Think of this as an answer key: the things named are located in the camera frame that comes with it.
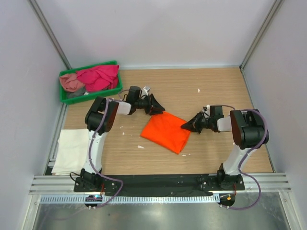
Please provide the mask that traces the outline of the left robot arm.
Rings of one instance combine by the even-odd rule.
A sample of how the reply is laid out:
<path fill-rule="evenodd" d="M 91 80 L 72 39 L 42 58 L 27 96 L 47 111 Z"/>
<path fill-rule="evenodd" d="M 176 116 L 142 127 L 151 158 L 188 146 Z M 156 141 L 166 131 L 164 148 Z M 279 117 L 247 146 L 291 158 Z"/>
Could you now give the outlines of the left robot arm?
<path fill-rule="evenodd" d="M 143 109 L 147 115 L 162 114 L 165 109 L 158 103 L 150 87 L 131 86 L 124 99 L 116 100 L 98 96 L 85 116 L 89 135 L 86 161 L 75 182 L 75 190 L 98 191 L 103 186 L 102 153 L 106 137 L 111 130 L 116 115 L 132 115 Z"/>

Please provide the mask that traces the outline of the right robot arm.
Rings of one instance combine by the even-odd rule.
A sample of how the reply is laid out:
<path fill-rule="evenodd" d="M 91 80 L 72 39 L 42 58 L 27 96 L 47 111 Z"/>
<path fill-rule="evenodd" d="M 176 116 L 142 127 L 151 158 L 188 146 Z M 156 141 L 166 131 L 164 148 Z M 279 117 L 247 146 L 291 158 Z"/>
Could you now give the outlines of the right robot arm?
<path fill-rule="evenodd" d="M 209 176 L 203 185 L 212 185 L 219 190 L 244 189 L 242 167 L 249 157 L 269 141 L 265 118 L 258 109 L 236 110 L 231 107 L 228 116 L 223 114 L 222 104 L 207 105 L 181 128 L 200 134 L 203 129 L 215 133 L 231 132 L 234 147 L 216 176 Z"/>

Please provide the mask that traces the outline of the orange t shirt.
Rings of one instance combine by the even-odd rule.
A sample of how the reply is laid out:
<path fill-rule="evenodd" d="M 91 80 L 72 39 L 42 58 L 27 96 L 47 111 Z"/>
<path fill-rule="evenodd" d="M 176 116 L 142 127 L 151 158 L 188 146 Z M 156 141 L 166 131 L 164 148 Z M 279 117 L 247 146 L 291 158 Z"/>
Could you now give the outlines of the orange t shirt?
<path fill-rule="evenodd" d="M 141 137 L 179 154 L 190 137 L 190 131 L 181 128 L 185 122 L 167 112 L 153 115 L 142 130 Z"/>

